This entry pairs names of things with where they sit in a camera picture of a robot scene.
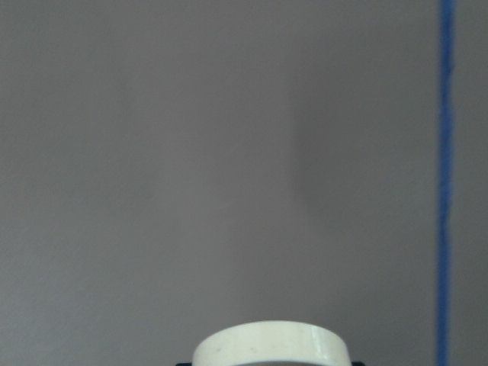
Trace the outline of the brown paper table cover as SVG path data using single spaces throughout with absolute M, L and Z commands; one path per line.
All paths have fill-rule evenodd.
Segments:
M 1 363 L 317 324 L 435 360 L 436 1 L 3 1 Z

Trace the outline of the white round bell base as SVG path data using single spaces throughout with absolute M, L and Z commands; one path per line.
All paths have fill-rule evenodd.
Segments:
M 214 333 L 194 350 L 193 365 L 351 365 L 345 342 L 308 323 L 269 320 Z

